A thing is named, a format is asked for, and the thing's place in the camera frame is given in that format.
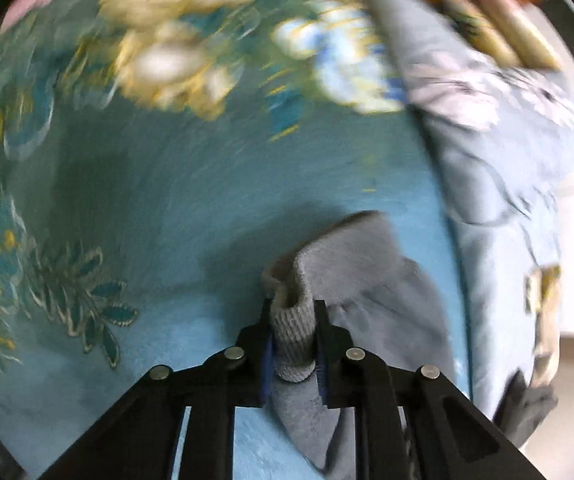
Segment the teal floral bed sheet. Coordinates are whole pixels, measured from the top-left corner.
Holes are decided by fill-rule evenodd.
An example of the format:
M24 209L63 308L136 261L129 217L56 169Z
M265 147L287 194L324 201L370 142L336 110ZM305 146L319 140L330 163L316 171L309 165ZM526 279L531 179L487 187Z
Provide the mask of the teal floral bed sheet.
M438 178L410 110L315 94L267 39L271 8L192 19L234 48L221 113L127 99L99 0L55 0L0 35L0 462L39 477L150 366L230 344L262 271L347 214L381 211L438 289L452 372L468 356Z

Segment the light blue floral duvet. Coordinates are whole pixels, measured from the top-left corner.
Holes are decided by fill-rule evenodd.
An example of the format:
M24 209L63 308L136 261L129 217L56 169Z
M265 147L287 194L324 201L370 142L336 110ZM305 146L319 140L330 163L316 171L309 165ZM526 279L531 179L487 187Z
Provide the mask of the light blue floral duvet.
M467 294L472 400L493 415L540 355L536 284L561 260L567 81L498 66L421 0L372 8L439 167Z

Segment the beige tan garment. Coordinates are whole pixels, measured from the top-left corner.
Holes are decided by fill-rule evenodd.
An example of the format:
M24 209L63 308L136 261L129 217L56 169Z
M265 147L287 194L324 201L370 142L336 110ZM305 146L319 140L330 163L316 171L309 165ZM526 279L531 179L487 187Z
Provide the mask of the beige tan garment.
M531 388L549 386L560 361L561 266L542 266L526 278L526 310L535 315Z

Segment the grey sweatshirt garment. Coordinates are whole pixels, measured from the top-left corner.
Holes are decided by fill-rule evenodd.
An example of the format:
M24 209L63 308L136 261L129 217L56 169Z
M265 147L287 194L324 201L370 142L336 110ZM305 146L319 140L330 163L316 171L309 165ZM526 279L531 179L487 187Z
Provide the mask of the grey sweatshirt garment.
M513 228L458 224L468 294L473 404L515 445L556 408L552 371L536 364L536 278ZM391 366L433 364L459 376L444 304L428 274L405 257L379 211L352 214L278 258L263 275L277 342L272 402L293 445L328 479L355 477L354 417L330 410L315 374L316 301L332 324Z

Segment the cream pillow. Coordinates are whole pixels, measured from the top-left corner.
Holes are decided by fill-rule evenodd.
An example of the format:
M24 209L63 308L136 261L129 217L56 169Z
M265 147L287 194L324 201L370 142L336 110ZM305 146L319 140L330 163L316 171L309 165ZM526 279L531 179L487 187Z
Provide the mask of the cream pillow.
M471 47L503 68L560 72L560 57L517 0L443 0L441 11Z

